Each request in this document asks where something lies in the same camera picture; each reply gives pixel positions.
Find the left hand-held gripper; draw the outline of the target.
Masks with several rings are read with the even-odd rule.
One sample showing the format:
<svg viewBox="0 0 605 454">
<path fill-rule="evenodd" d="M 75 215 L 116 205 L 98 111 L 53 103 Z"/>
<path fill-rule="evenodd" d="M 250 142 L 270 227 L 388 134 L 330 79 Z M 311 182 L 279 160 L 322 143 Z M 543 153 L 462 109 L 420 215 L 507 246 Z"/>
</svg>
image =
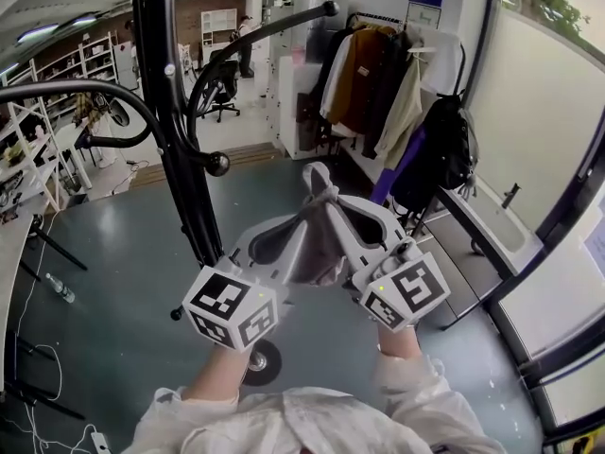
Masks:
<svg viewBox="0 0 605 454">
<path fill-rule="evenodd" d="M 236 242 L 223 269 L 204 266 L 181 307 L 205 339 L 245 352 L 273 330 L 286 283 L 301 254 L 307 225 L 296 215 L 265 220 Z"/>
</svg>

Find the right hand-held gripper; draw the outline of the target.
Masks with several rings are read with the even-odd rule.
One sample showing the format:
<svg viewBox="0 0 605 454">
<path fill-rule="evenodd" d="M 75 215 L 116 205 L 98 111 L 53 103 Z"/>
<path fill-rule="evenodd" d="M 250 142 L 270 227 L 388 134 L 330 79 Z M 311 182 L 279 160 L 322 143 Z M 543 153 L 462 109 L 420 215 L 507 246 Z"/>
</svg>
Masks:
<svg viewBox="0 0 605 454">
<path fill-rule="evenodd" d="M 402 225 L 384 206 L 340 195 L 332 204 L 332 226 L 356 271 L 358 304 L 388 330 L 415 325 L 450 295 L 433 254 L 403 239 Z"/>
</svg>

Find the grey cap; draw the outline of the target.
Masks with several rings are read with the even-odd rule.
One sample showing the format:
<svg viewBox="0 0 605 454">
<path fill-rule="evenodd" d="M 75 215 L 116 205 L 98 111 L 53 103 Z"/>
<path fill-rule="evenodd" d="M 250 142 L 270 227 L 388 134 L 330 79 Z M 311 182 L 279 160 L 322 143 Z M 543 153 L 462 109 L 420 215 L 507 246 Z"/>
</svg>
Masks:
<svg viewBox="0 0 605 454">
<path fill-rule="evenodd" d="M 346 254 L 328 215 L 327 205 L 336 205 L 339 189 L 322 162 L 306 164 L 302 178 L 309 195 L 296 216 L 306 226 L 302 246 L 288 282 L 313 287 L 328 287 L 337 282 Z"/>
</svg>

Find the black coat stand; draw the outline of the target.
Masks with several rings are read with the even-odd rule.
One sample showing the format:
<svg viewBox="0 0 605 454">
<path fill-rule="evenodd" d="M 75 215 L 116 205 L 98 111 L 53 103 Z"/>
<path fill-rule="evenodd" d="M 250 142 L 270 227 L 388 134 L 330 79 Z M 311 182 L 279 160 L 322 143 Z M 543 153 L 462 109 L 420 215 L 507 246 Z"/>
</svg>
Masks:
<svg viewBox="0 0 605 454">
<path fill-rule="evenodd" d="M 292 14 L 262 26 L 221 50 L 201 71 L 191 93 L 184 91 L 178 60 L 175 0 L 132 0 L 133 22 L 142 70 L 143 94 L 98 79 L 60 79 L 0 88 L 0 103 L 21 98 L 51 96 L 61 91 L 99 92 L 117 97 L 137 111 L 145 129 L 131 138 L 101 138 L 87 135 L 82 144 L 98 148 L 133 148 L 154 137 L 161 152 L 164 173 L 181 218 L 181 230 L 202 266 L 215 266 L 223 256 L 206 178 L 221 177 L 230 168 L 228 156 L 204 152 L 197 138 L 199 100 L 204 86 L 221 63 L 247 44 L 267 36 L 338 14 L 334 1 Z"/>
</svg>

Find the person's left forearm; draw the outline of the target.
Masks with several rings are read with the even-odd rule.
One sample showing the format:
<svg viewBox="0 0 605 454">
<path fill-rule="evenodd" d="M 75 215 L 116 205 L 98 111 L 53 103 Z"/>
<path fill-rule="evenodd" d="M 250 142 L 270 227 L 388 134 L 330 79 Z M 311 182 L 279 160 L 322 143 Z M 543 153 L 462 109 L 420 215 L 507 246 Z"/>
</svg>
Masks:
<svg viewBox="0 0 605 454">
<path fill-rule="evenodd" d="M 248 370 L 250 351 L 238 352 L 217 345 L 194 382 L 181 393 L 183 401 L 233 401 Z"/>
</svg>

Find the black garment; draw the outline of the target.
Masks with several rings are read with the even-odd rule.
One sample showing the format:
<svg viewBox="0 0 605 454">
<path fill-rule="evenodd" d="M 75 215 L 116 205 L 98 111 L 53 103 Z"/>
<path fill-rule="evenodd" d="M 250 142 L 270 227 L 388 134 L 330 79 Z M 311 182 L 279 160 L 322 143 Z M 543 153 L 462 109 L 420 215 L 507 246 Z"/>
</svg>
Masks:
<svg viewBox="0 0 605 454">
<path fill-rule="evenodd" d="M 408 50 L 412 41 L 405 31 L 389 39 L 385 55 L 381 60 L 376 85 L 372 88 L 370 107 L 365 125 L 366 133 L 362 155 L 375 159 L 374 151 L 382 136 L 391 106 L 399 92 L 408 68 Z"/>
</svg>

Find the purple garment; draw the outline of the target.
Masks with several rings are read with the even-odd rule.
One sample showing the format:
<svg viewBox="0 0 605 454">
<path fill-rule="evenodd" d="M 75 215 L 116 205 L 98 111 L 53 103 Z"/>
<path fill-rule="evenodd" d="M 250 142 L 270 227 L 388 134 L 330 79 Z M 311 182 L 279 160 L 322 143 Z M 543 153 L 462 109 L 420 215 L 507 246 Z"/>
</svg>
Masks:
<svg viewBox="0 0 605 454">
<path fill-rule="evenodd" d="M 370 195 L 370 201 L 383 204 L 387 198 L 391 187 L 402 171 L 412 162 L 416 154 L 419 152 L 425 140 L 426 132 L 424 125 L 421 124 L 411 135 L 406 150 L 394 169 L 384 168 L 381 172 L 377 183 L 374 185 Z"/>
</svg>

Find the white locker cabinet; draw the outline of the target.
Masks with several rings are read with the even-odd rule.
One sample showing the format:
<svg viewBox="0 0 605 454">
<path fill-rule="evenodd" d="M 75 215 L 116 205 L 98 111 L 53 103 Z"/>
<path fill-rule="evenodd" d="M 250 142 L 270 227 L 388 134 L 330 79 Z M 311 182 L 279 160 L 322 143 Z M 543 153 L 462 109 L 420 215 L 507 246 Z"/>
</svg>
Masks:
<svg viewBox="0 0 605 454">
<path fill-rule="evenodd" d="M 309 126 L 297 121 L 297 110 L 299 96 L 309 94 L 318 81 L 331 38 L 345 27 L 349 4 L 347 0 L 292 0 L 289 5 L 270 9 L 273 23 L 326 1 L 336 3 L 337 15 L 285 29 L 268 41 L 268 132 L 276 148 L 293 160 L 328 153 L 326 145 L 315 143 Z"/>
</svg>

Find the white hanging garment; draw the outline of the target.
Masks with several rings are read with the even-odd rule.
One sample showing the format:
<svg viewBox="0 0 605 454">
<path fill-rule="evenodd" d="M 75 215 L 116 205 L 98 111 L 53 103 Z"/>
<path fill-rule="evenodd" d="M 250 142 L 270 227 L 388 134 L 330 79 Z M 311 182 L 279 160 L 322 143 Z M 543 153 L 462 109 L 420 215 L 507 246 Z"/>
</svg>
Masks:
<svg viewBox="0 0 605 454">
<path fill-rule="evenodd" d="M 320 115 L 332 125 L 341 121 L 350 105 L 354 72 L 353 40 L 353 35 L 348 35 L 340 44 L 323 92 Z"/>
</svg>

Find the brown jacket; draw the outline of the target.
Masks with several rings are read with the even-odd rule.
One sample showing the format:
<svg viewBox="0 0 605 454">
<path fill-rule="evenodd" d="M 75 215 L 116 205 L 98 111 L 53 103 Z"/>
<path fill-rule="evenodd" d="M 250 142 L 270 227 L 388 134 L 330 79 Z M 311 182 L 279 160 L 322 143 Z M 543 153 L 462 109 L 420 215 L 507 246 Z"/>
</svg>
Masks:
<svg viewBox="0 0 605 454">
<path fill-rule="evenodd" d="M 364 27 L 351 35 L 327 114 L 332 125 L 366 133 L 367 114 L 394 35 L 390 26 Z"/>
</svg>

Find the black office chair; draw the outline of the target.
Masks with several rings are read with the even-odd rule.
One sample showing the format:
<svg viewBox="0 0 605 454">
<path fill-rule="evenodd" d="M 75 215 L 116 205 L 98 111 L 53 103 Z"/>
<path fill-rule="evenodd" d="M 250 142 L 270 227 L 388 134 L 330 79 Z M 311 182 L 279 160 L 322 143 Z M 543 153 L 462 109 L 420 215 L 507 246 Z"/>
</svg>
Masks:
<svg viewBox="0 0 605 454">
<path fill-rule="evenodd" d="M 241 111 L 234 105 L 238 91 L 238 79 L 239 61 L 237 59 L 227 59 L 221 63 L 216 75 L 204 85 L 197 117 L 204 119 L 207 114 L 217 113 L 216 122 L 220 123 L 224 112 L 233 112 L 236 116 L 241 115 Z"/>
</svg>

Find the black-framed glass door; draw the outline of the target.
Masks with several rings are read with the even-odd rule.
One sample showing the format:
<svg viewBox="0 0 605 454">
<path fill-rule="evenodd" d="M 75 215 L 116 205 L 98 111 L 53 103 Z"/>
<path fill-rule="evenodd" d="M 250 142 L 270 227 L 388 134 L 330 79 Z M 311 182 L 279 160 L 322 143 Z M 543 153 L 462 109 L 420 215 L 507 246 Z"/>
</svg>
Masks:
<svg viewBox="0 0 605 454">
<path fill-rule="evenodd" d="M 596 59 L 605 78 L 605 0 L 503 0 L 540 30 Z M 605 217 L 605 83 L 576 91 L 603 110 L 569 184 L 537 229 L 544 249 L 506 299 L 520 297 L 529 327 L 510 321 L 527 347 L 520 372 L 533 395 L 547 447 L 582 436 L 605 442 L 605 281 L 584 239 Z M 530 346 L 530 340 L 536 340 Z"/>
</svg>

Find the white paper door notice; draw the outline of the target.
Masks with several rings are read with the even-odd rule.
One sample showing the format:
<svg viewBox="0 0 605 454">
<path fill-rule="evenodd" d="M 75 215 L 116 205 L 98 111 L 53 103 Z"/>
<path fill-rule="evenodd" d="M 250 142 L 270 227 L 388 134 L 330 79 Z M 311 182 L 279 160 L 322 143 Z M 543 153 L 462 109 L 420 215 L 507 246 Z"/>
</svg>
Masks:
<svg viewBox="0 0 605 454">
<path fill-rule="evenodd" d="M 605 281 L 605 217 L 584 239 L 584 247 Z"/>
</svg>

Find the white shelf unit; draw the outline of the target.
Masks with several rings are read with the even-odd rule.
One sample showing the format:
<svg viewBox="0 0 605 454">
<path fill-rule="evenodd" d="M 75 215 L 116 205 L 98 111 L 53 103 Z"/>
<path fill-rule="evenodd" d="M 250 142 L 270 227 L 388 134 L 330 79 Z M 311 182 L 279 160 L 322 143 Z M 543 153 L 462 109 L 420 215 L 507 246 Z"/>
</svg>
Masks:
<svg viewBox="0 0 605 454">
<path fill-rule="evenodd" d="M 203 11 L 200 23 L 203 48 L 225 44 L 237 30 L 237 9 Z"/>
</svg>

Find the white wall notice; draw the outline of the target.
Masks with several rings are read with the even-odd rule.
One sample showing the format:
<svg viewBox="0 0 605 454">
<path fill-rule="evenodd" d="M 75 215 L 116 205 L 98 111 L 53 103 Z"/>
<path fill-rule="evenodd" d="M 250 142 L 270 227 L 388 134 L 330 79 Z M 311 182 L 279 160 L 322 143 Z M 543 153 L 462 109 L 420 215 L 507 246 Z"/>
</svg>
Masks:
<svg viewBox="0 0 605 454">
<path fill-rule="evenodd" d="M 416 26 L 426 26 L 433 29 L 439 28 L 441 19 L 441 8 L 425 4 L 409 2 L 407 7 L 406 22 Z"/>
</svg>

